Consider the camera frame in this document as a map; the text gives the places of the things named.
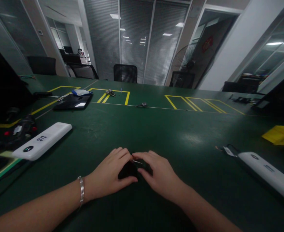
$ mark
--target silver bracelet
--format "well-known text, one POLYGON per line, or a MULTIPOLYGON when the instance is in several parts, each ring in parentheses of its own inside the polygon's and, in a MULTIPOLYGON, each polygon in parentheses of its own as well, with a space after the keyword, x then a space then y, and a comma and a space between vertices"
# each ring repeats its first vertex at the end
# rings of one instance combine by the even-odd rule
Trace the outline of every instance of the silver bracelet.
POLYGON ((83 182, 83 178, 81 176, 79 176, 77 178, 78 180, 80 180, 80 185, 81 185, 81 199, 80 199, 80 207, 78 208, 77 211, 80 210, 80 208, 82 207, 83 201, 84 201, 84 182, 83 182))

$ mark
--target forearm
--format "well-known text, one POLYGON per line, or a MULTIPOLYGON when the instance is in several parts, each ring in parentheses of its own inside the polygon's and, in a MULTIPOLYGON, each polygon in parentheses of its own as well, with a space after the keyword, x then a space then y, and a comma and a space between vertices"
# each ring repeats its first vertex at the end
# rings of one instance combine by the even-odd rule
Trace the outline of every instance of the forearm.
POLYGON ((36 198, 0 217, 0 231, 52 231, 80 206, 79 180, 36 198))
POLYGON ((194 189, 185 184, 182 187, 182 196, 175 203, 182 208, 200 232, 241 231, 194 189))

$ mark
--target office chair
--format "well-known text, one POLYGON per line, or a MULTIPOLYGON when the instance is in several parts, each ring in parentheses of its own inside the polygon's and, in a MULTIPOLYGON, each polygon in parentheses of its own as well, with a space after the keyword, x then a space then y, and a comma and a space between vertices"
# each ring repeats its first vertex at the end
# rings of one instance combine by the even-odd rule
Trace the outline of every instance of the office chair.
POLYGON ((27 58, 34 74, 57 75, 55 58, 46 56, 28 56, 27 58))
POLYGON ((258 83, 256 85, 248 85, 237 82, 225 82, 222 92, 256 93, 257 90, 258 83))
POLYGON ((174 71, 172 72, 172 78, 169 86, 191 89, 193 87, 194 79, 195 74, 193 73, 174 71))
POLYGON ((99 80, 95 68, 91 64, 66 63, 72 69, 75 77, 99 80))
POLYGON ((137 83, 138 69, 135 65, 114 65, 114 81, 137 83))

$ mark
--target right hand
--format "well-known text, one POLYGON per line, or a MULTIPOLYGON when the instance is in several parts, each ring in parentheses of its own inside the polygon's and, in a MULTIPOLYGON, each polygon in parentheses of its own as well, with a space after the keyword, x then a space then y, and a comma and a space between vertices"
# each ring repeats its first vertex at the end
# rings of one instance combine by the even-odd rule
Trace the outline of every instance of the right hand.
POLYGON ((138 169, 151 188, 167 200, 177 204, 188 186, 175 174, 169 161, 153 151, 138 152, 132 155, 136 159, 143 159, 153 170, 153 176, 151 176, 144 169, 138 169))

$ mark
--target desk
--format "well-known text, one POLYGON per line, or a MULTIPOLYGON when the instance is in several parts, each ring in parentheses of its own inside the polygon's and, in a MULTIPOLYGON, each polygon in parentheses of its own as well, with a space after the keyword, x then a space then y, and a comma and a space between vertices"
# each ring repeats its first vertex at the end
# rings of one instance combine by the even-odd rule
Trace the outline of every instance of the desk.
MULTIPOLYGON (((54 89, 59 96, 79 87, 92 88, 94 96, 83 111, 50 111, 51 104, 35 114, 40 132, 58 121, 72 124, 73 130, 27 169, 21 168, 0 182, 9 186, 0 195, 0 215, 89 174, 112 149, 122 146, 130 152, 153 150, 166 157, 184 182, 242 230, 284 231, 281 200, 234 158, 215 148, 231 143, 241 151, 256 152, 284 173, 283 148, 261 137, 274 125, 284 125, 284 120, 257 115, 249 105, 229 100, 231 93, 227 92, 40 75, 36 78, 27 80, 32 92, 54 89), (105 89, 121 88, 123 93, 116 92, 115 98, 103 96, 105 89), (134 107, 142 102, 149 107, 134 107)), ((36 104, 52 101, 42 99, 36 104)), ((192 231, 193 226, 179 208, 158 196, 140 178, 116 194, 84 205, 56 231, 180 228, 192 231)))

